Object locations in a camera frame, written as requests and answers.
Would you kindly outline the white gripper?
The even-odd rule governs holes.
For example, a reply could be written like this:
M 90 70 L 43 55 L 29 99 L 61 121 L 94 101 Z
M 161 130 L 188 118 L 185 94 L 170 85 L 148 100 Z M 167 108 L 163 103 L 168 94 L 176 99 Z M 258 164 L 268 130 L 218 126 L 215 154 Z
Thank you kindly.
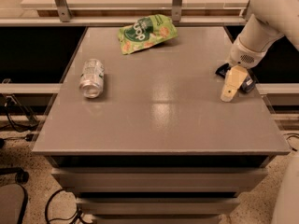
M 265 51 L 252 51 L 246 48 L 238 37 L 233 43 L 227 58 L 227 63 L 232 67 L 225 76 L 221 91 L 223 102 L 231 102 L 238 89 L 248 76 L 248 70 L 255 67 L 264 57 Z

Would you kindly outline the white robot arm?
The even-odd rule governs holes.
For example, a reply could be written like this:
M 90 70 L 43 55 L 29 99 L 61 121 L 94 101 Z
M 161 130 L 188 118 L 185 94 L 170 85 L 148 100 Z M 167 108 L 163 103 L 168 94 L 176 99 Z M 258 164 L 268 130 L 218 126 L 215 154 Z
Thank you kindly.
M 221 91 L 223 102 L 231 102 L 246 85 L 251 91 L 253 80 L 248 70 L 255 67 L 269 48 L 285 36 L 299 49 L 299 0 L 249 0 L 251 15 L 234 41 Z

